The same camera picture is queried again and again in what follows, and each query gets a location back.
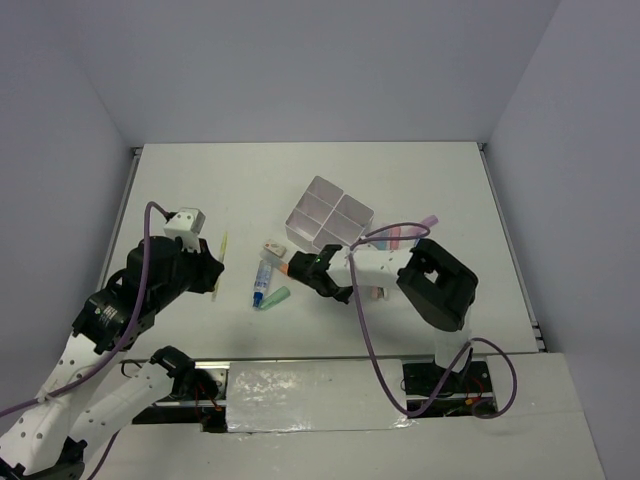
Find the blue white glue tube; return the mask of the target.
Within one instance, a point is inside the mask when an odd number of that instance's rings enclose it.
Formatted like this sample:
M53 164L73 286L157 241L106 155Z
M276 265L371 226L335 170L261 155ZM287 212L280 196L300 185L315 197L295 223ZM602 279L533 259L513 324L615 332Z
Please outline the blue white glue tube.
M260 305L265 297L265 294L268 291L270 280L272 277L272 265L267 260L261 260L256 278L254 281L253 292L252 292L252 307L254 309L259 309Z

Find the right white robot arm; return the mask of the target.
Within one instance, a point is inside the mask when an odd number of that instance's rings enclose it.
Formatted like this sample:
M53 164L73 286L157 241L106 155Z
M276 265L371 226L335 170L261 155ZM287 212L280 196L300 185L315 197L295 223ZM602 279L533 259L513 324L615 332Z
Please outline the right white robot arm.
M441 245L423 238L411 248L379 250L360 241L354 247L328 244L319 253L295 253L287 275L320 296L347 304L366 287L401 291L435 329L436 383L457 391L470 377L466 315L478 277Z

